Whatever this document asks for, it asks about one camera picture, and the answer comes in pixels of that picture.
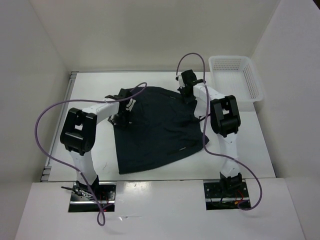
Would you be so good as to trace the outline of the dark navy shorts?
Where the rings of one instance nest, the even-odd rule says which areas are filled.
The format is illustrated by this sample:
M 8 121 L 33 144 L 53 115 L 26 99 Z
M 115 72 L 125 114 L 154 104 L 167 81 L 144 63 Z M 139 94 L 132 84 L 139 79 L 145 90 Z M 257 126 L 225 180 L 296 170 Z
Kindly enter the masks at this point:
M 121 175 L 153 170 L 194 155 L 210 140 L 203 135 L 194 111 L 197 101 L 184 103 L 182 96 L 161 87 L 132 91 L 136 101 L 114 124 L 118 172 Z

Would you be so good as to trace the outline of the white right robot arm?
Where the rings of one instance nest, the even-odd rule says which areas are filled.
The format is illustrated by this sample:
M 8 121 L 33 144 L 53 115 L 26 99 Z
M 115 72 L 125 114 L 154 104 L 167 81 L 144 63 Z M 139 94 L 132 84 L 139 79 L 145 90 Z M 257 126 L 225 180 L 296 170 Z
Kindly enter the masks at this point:
M 236 162 L 237 133 L 241 125 L 236 97 L 224 95 L 207 86 L 203 79 L 197 79 L 192 70 L 182 72 L 175 79 L 186 103 L 198 99 L 206 105 L 204 116 L 209 117 L 211 129 L 217 134 L 220 147 L 218 156 L 224 159 L 219 173 L 219 191 L 223 196 L 230 197 L 242 184 L 242 174 Z

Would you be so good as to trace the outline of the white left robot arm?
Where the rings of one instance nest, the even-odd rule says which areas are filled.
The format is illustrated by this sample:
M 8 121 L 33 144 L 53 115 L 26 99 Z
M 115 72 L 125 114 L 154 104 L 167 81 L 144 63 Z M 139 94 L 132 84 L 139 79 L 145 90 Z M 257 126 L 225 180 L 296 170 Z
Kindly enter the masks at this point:
M 108 120 L 113 126 L 126 127 L 135 104 L 132 92 L 121 89 L 117 95 L 108 95 L 103 103 L 83 109 L 71 108 L 66 116 L 60 142 L 69 152 L 76 173 L 75 192 L 94 200 L 100 194 L 99 177 L 94 169 L 92 148 L 96 141 L 97 125 Z

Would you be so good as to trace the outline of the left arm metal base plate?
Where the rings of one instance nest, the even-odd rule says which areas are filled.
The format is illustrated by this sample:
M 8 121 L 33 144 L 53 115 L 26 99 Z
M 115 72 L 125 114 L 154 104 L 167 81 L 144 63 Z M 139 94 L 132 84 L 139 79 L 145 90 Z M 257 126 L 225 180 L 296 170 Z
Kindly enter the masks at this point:
M 116 183 L 100 182 L 97 189 L 94 190 L 96 199 L 104 212 L 115 211 L 116 200 Z M 100 209 L 95 201 L 93 194 L 87 187 L 80 186 L 77 182 L 72 187 L 63 187 L 71 191 L 68 212 L 69 213 L 93 213 L 99 212 Z

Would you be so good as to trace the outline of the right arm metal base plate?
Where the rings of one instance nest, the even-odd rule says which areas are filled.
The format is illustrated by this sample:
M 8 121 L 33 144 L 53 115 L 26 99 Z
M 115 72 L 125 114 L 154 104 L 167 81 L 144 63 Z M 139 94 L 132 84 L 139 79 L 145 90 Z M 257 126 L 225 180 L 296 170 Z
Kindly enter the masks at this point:
M 243 181 L 239 188 L 223 193 L 218 180 L 205 180 L 203 182 L 205 206 L 207 211 L 235 210 L 240 205 L 243 209 L 250 209 L 251 202 L 247 184 Z

